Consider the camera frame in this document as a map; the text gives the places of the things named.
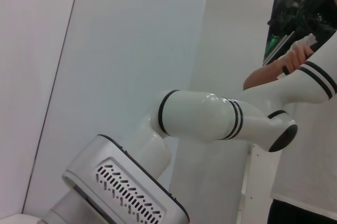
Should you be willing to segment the person's bare hand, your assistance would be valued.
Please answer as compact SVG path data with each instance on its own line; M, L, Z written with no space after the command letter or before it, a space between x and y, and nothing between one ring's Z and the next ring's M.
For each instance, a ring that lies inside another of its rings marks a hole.
M297 45L280 59L282 72L290 74L299 69L313 53L308 45Z

